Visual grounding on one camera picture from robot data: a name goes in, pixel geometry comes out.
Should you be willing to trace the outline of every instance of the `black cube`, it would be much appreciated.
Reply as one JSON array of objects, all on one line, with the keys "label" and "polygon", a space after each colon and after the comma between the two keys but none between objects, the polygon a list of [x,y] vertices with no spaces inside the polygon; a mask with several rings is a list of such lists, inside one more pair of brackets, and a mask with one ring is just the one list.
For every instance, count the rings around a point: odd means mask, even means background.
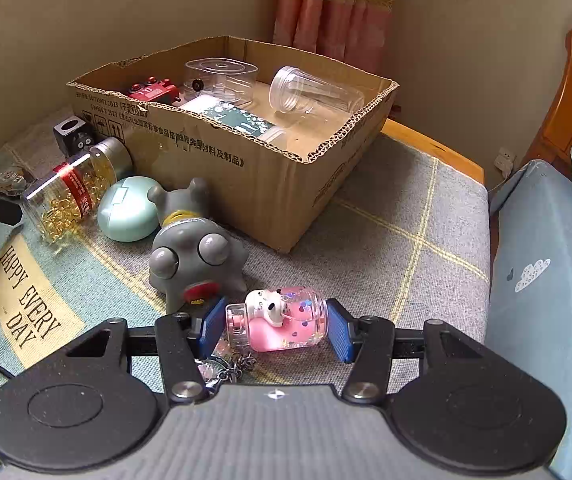
[{"label": "black cube", "polygon": [[66,158],[95,143],[91,125],[74,115],[54,126],[52,132]]}]

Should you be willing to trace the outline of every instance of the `red toy car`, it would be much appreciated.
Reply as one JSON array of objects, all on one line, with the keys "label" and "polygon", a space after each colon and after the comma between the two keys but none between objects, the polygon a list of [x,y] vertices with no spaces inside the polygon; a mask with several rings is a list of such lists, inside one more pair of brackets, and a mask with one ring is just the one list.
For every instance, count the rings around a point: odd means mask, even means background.
[{"label": "red toy car", "polygon": [[129,97],[139,101],[172,104],[180,99],[179,88],[170,83],[170,79],[157,80],[149,77],[145,83],[135,83],[128,89]]}]

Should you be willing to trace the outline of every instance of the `beige wall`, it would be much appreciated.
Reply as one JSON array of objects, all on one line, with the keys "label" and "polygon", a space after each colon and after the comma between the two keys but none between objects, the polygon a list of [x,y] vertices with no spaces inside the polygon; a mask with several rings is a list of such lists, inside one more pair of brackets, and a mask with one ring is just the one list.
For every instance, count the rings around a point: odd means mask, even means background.
[{"label": "beige wall", "polygon": [[0,146],[112,60],[231,34],[272,38],[277,0],[0,0]]},{"label": "beige wall", "polygon": [[522,158],[559,85],[572,0],[396,0],[383,75],[400,120],[486,170]]}]

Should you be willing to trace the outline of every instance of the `gray toy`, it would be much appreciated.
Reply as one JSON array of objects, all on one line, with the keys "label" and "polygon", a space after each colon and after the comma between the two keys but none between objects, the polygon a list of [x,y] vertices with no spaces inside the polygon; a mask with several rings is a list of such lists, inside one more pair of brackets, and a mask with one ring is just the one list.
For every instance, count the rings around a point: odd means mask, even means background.
[{"label": "gray toy", "polygon": [[202,178],[187,189],[153,186],[148,199],[157,207],[162,229],[148,259],[150,285],[166,295],[166,313],[185,303],[200,304],[214,294],[246,291],[242,267],[248,251],[237,238],[208,220],[208,186]]}]

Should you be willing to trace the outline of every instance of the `red toy mouth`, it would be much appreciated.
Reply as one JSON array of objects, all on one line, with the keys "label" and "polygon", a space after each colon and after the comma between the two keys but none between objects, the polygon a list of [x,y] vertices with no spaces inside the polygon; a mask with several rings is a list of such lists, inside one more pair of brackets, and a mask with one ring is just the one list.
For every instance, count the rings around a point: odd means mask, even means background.
[{"label": "red toy mouth", "polygon": [[194,283],[184,291],[184,301],[191,304],[202,304],[208,298],[213,297],[220,291],[220,286],[215,282]]}]

